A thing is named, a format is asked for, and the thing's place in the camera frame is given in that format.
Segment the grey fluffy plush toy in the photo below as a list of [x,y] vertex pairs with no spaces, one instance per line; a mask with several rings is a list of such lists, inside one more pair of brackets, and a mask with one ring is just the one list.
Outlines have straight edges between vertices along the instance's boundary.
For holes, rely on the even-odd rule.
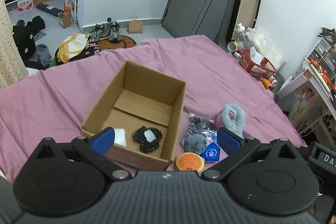
[[214,120],[216,128],[225,127],[230,132],[243,138],[243,131],[246,124],[245,111],[237,104],[226,104]]

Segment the hamburger plush toy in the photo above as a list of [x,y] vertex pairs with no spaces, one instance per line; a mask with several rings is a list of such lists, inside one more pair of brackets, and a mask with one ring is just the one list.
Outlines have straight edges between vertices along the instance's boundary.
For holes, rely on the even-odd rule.
[[178,171],[197,171],[200,173],[205,167],[205,160],[196,153],[185,152],[175,159],[175,169]]

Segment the white fluffy triangle toy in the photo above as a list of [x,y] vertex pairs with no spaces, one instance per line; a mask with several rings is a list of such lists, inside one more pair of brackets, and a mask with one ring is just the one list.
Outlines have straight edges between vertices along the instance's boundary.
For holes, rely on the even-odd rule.
[[126,131],[123,128],[114,129],[114,144],[126,147]]

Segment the blue printed packet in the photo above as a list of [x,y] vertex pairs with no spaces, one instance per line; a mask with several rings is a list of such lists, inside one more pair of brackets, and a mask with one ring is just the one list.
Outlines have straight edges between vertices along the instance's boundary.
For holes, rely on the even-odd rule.
[[217,143],[217,132],[203,130],[202,134],[206,137],[206,146],[200,156],[205,162],[218,162],[221,157],[221,148]]

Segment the black item in plastic bag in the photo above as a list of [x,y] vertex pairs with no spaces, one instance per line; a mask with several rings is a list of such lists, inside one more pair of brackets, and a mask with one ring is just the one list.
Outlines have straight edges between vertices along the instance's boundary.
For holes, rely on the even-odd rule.
[[187,132],[196,134],[204,130],[215,131],[216,127],[213,120],[203,119],[199,115],[191,113],[187,124]]

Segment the black felt patch white centre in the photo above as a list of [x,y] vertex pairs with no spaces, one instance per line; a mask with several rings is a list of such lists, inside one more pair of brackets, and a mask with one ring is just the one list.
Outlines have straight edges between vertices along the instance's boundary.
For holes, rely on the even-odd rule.
[[143,153],[150,153],[159,148],[162,137],[161,131],[155,127],[142,126],[133,134],[133,139],[139,143]]

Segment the open cardboard box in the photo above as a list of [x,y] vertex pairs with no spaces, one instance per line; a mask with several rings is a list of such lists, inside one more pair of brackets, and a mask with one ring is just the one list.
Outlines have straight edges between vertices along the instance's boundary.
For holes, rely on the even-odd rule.
[[[106,156],[143,170],[165,170],[174,160],[186,83],[127,61],[110,82],[82,125],[92,137],[112,127],[125,130],[126,145],[114,144]],[[158,148],[145,153],[134,133],[141,127],[162,133]]]

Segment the pink bed sheet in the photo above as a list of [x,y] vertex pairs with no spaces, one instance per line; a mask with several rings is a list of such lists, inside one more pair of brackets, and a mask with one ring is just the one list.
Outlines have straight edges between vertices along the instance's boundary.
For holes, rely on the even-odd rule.
[[205,36],[150,39],[51,67],[1,89],[1,171],[13,181],[38,143],[66,143],[81,126],[124,62],[133,61],[186,83],[180,128],[190,113],[213,119],[228,103],[240,105],[244,131],[268,143],[281,137],[305,145],[273,99],[231,55]]

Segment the white desk shelf unit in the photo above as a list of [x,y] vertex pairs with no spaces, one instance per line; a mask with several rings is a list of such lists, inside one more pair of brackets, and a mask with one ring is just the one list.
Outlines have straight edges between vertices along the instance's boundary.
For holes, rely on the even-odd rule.
[[335,147],[335,51],[321,38],[276,94],[299,136]]

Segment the orange bottle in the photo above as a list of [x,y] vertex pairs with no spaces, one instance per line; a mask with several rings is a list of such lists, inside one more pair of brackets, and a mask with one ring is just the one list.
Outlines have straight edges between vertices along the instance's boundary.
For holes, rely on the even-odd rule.
[[262,78],[262,84],[266,89],[272,90],[274,88],[273,84],[270,82],[270,80]]

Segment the red plastic basket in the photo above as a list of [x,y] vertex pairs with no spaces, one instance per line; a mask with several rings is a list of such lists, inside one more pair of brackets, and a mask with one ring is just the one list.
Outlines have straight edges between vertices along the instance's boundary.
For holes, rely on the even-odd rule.
[[239,53],[241,53],[241,59],[239,61],[240,66],[252,77],[268,79],[277,73],[276,68],[267,58],[264,57],[261,63],[257,64],[250,58],[248,49],[244,48],[239,50]]

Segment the yellow white clothing pile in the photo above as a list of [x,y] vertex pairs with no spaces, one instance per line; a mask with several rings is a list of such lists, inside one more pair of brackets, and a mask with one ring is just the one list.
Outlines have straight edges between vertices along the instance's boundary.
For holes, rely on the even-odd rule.
[[55,52],[56,64],[91,57],[101,52],[101,48],[89,34],[73,34],[68,36]]

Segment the clear plastic jar white lid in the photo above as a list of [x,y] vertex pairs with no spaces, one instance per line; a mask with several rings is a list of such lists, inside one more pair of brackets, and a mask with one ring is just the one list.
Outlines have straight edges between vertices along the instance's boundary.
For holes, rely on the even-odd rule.
[[233,38],[239,50],[252,47],[250,32],[241,23],[236,24]]

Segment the grey sneakers pair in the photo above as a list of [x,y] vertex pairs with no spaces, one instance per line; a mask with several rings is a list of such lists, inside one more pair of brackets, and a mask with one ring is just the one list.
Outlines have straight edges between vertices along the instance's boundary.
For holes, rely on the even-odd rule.
[[95,42],[108,39],[111,43],[121,41],[120,24],[112,18],[107,18],[106,23],[96,24],[94,29],[89,33],[89,37]]

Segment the small brown paper bag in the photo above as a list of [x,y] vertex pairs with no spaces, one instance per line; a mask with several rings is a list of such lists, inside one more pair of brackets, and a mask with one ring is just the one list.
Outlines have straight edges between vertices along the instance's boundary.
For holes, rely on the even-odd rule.
[[140,34],[143,32],[143,22],[138,20],[138,17],[132,18],[128,21],[127,31],[130,34]]

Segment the small cardboard box on floor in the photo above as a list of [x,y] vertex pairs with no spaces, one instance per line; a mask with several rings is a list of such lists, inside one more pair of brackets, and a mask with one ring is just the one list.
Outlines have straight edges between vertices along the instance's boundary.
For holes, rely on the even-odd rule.
[[71,25],[71,14],[69,12],[60,13],[59,23],[62,28],[68,28]]

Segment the wooden framed board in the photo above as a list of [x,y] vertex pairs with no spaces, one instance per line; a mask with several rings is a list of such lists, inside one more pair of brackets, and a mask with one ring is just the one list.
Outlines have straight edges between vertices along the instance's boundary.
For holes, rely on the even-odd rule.
[[254,28],[259,14],[261,0],[235,0],[226,35],[227,42],[234,36],[234,30],[238,23],[245,28]]

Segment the red white plastic bag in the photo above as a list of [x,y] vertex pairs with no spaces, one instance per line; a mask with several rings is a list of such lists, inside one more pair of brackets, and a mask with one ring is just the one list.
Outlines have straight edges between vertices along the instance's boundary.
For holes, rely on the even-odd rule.
[[17,10],[19,12],[31,10],[34,8],[34,0],[18,0]]

